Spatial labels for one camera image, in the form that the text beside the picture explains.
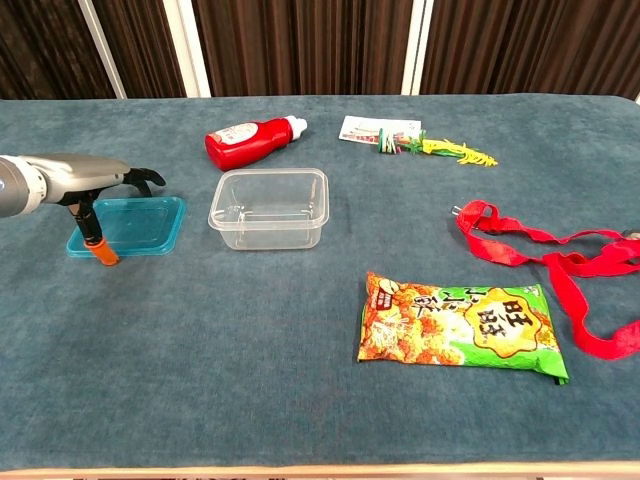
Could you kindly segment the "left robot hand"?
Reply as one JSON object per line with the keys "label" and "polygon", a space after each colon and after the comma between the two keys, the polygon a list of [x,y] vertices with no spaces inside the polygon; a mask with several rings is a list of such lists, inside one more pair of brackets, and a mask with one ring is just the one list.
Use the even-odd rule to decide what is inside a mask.
{"label": "left robot hand", "polygon": [[47,203],[65,206],[74,217],[84,246],[106,266],[114,266],[119,257],[107,243],[94,210],[100,193],[121,184],[138,189],[150,197],[148,183],[165,186],[155,170],[130,167],[122,160],[81,154],[55,154],[40,162],[48,178]]}

